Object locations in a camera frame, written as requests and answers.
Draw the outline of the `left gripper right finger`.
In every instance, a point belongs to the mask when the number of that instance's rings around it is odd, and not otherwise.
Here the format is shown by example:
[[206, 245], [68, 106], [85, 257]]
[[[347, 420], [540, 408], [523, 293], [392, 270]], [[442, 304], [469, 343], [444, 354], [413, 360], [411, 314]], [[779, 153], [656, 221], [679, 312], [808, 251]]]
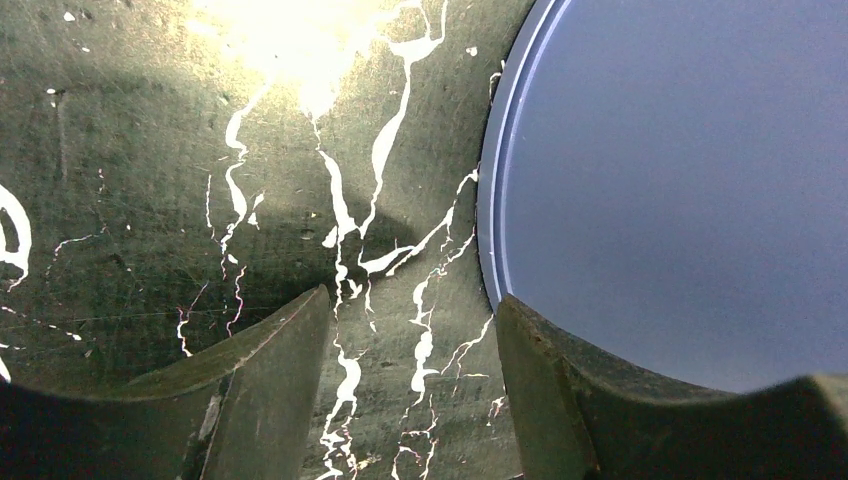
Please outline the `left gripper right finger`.
[[843, 479], [847, 378], [736, 394], [638, 367], [513, 296], [495, 315], [527, 479]]

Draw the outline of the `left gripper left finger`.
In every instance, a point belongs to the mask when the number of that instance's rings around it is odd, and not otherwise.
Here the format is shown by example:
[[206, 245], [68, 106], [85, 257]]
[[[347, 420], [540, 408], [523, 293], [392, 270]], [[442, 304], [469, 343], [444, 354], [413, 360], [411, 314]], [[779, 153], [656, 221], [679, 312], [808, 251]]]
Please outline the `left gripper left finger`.
[[318, 286], [200, 353], [88, 395], [1, 388], [5, 479], [295, 479], [332, 320]]

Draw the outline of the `blue plastic bucket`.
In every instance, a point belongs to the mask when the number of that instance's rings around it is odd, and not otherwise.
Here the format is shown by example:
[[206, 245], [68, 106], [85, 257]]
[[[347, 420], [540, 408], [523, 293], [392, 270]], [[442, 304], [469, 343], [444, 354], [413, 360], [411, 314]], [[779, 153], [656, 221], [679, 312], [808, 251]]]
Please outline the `blue plastic bucket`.
[[538, 1], [484, 137], [514, 296], [643, 368], [744, 392], [847, 369], [847, 5]]

